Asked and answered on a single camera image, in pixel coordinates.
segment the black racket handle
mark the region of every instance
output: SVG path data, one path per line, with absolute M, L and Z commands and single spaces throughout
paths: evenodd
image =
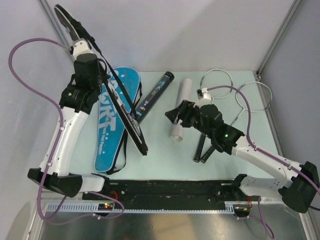
M 215 147 L 211 146 L 208 151 L 205 152 L 205 154 L 200 158 L 200 161 L 205 164 L 206 161 L 210 158 L 211 154 L 215 151 Z
M 205 140 L 206 140 L 206 135 L 201 133 L 198 146 L 196 147 L 196 151 L 193 157 L 193 161 L 196 163 L 200 162 L 201 153 L 202 153 L 202 149 L 204 148 Z

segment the white cylinder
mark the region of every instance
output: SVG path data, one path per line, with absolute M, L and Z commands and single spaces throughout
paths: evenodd
M 182 100 L 188 100 L 190 99 L 191 89 L 192 89 L 192 79 L 185 78 L 180 83 L 180 91 L 178 94 L 176 106 L 179 106 L 179 104 L 182 102 Z M 181 120 L 177 124 L 174 124 L 172 126 L 171 131 L 171 139 L 175 140 L 177 142 L 181 142 L 184 139 L 184 128 L 180 125 Z

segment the shiny metal surface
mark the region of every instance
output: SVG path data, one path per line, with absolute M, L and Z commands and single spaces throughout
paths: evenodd
M 251 210 L 258 216 L 258 207 Z M 265 220 L 278 240 L 306 240 L 299 214 L 279 204 L 262 206 Z M 61 212 L 54 222 L 74 219 L 83 213 Z M 125 213 L 119 218 L 94 217 L 54 226 L 44 223 L 41 240 L 268 240 L 263 225 L 237 220 L 229 214 Z

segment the white table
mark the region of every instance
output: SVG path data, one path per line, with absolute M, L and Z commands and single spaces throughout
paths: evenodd
M 164 73 L 139 73 L 142 82 L 142 98 L 151 91 Z M 148 145 L 147 156 L 142 156 L 131 139 L 129 139 L 126 166 L 121 171 L 109 175 L 110 179 L 218 180 L 234 179 L 238 174 L 271 178 L 268 173 L 253 164 L 238 157 L 217 151 L 211 155 L 206 164 L 193 162 L 193 156 L 200 136 L 200 132 L 193 128 L 185 128 L 184 138 L 181 142 L 175 142 L 170 139 L 172 124 L 165 117 L 165 112 L 176 107 L 180 82 L 184 78 L 193 80 L 190 100 L 196 101 L 198 99 L 196 90 L 200 87 L 200 79 L 204 73 L 203 71 L 173 72 L 175 79 L 140 125 Z M 230 71 L 229 73 L 236 88 L 244 83 L 255 80 L 252 71 Z M 210 86 L 208 79 L 206 79 L 205 85 L 207 87 Z M 257 95 L 257 101 L 260 101 L 258 90 L 250 94 Z M 222 112 L 223 119 L 228 124 L 232 122 L 241 110 L 241 107 L 236 103 L 234 91 L 224 99 L 216 99 L 214 104 Z M 96 173 L 94 170 L 94 160 L 97 149 L 98 108 L 98 103 L 96 103 L 78 137 L 71 161 L 71 173 Z M 245 132 L 247 123 L 248 113 L 245 112 L 233 126 Z M 277 152 L 267 116 L 264 112 L 252 114 L 250 133 L 251 138 L 256 143 L 274 153 Z M 206 151 L 209 146 L 210 141 L 207 139 L 203 151 Z M 124 161 L 124 158 L 123 150 L 121 150 L 118 161 Z

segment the wall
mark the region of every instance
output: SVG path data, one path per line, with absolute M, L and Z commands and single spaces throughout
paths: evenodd
M 29 38 L 57 39 L 37 1 L 11 0 L 0 8 L 0 239 L 21 239 L 36 200 L 37 186 L 27 179 L 39 166 L 56 125 L 54 107 L 31 94 L 11 75 L 12 47 Z M 31 43 L 13 58 L 17 73 L 56 101 L 73 72 L 62 49 Z
M 272 110 L 288 158 L 320 170 L 320 1 L 304 1 L 268 62 L 262 80 L 273 91 Z M 313 205 L 320 207 L 320 197 Z M 316 213 L 318 225 L 320 213 Z
M 48 0 L 53 7 L 57 1 Z M 256 71 L 293 0 L 59 0 L 113 66 Z

